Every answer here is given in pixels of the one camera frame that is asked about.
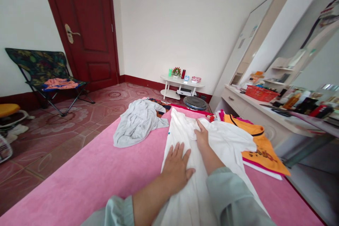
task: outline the door frame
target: door frame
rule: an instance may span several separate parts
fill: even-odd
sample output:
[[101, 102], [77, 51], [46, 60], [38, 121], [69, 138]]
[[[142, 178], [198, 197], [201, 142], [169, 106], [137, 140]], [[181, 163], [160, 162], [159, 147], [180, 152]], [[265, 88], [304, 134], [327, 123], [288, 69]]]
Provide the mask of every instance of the door frame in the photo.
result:
[[[77, 72], [77, 68], [76, 68], [76, 64], [71, 52], [71, 48], [69, 46], [68, 43], [68, 38], [67, 35], [65, 33], [65, 28], [64, 25], [62, 23], [61, 20], [61, 16], [57, 7], [57, 2], [56, 0], [48, 0], [49, 2], [49, 6], [50, 9], [52, 11], [52, 15], [56, 24], [56, 27], [58, 29], [59, 32], [59, 36], [61, 39], [61, 42], [63, 44], [65, 53], [66, 53], [66, 58], [68, 60], [68, 64], [70, 65], [73, 77], [75, 78], [79, 78], [78, 76], [78, 72]], [[115, 64], [117, 66], [117, 79], [118, 79], [118, 83], [119, 83], [119, 77], [120, 77], [120, 69], [119, 69], [119, 59], [118, 59], [118, 48], [117, 48], [117, 35], [115, 33], [115, 20], [114, 20], [114, 7], [113, 7], [113, 0], [109, 1], [109, 5], [111, 7], [111, 22], [113, 25], [113, 44], [114, 44], [114, 53], [115, 53]]]

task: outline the floral chair fabric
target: floral chair fabric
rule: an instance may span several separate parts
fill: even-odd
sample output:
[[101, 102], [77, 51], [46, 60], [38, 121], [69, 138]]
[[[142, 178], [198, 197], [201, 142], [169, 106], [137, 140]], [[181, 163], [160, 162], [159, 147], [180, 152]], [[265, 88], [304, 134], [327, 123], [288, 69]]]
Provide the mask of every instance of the floral chair fabric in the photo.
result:
[[6, 48], [6, 52], [14, 63], [24, 69], [31, 76], [26, 83], [42, 89], [42, 85], [52, 78], [64, 78], [79, 83], [86, 82], [71, 77], [66, 69], [66, 57], [63, 52], [38, 51]]

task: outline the tiled floor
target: tiled floor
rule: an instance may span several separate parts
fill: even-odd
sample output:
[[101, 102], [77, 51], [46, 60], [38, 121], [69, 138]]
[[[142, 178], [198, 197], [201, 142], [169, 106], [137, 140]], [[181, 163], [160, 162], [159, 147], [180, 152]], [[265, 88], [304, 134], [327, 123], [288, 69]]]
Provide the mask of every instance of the tiled floor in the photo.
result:
[[[23, 122], [29, 130], [12, 143], [11, 160], [0, 164], [0, 216], [113, 123], [130, 102], [163, 98], [158, 90], [131, 83], [92, 92], [90, 97], [95, 104], [78, 100], [63, 118], [52, 107], [30, 112], [36, 118]], [[184, 105], [183, 99], [165, 101]], [[57, 107], [66, 110], [70, 103]]]

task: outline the orange shirt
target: orange shirt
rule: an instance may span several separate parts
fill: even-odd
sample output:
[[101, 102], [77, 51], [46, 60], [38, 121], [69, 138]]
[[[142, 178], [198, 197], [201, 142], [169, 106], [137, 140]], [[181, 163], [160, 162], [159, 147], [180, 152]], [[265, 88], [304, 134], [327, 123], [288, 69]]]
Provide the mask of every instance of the orange shirt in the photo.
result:
[[243, 158], [256, 162], [272, 171], [279, 172], [288, 176], [291, 175], [285, 165], [275, 154], [271, 142], [265, 136], [264, 127], [262, 127], [261, 125], [245, 123], [236, 118], [233, 118], [232, 115], [226, 114], [224, 116], [224, 122], [238, 126], [239, 128], [245, 130], [253, 136], [253, 141], [257, 145], [257, 151], [244, 151], [242, 152]]

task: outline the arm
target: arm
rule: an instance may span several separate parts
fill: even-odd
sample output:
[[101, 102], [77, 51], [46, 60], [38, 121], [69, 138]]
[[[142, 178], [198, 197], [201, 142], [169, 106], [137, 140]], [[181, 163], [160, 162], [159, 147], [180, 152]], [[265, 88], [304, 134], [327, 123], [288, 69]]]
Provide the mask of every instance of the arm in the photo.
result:
[[209, 146], [208, 143], [208, 131], [197, 119], [198, 126], [200, 131], [194, 130], [197, 136], [197, 145], [204, 161], [204, 165], [208, 175], [211, 175], [213, 171], [218, 168], [225, 167], [225, 164], [219, 159], [215, 154], [213, 149]]
[[183, 157], [184, 144], [169, 149], [159, 177], [125, 200], [113, 196], [105, 208], [94, 212], [82, 226], [151, 225], [169, 198], [185, 187], [195, 169], [186, 169], [191, 150]]
[[171, 146], [161, 175], [133, 195], [135, 226], [151, 225], [166, 201], [184, 188], [195, 172], [192, 168], [186, 170], [191, 150], [182, 158], [183, 151], [184, 143], [177, 143], [174, 151]]
[[208, 131], [197, 120], [197, 145], [209, 177], [206, 184], [221, 225], [275, 225], [255, 201], [244, 181], [231, 172], [208, 143]]

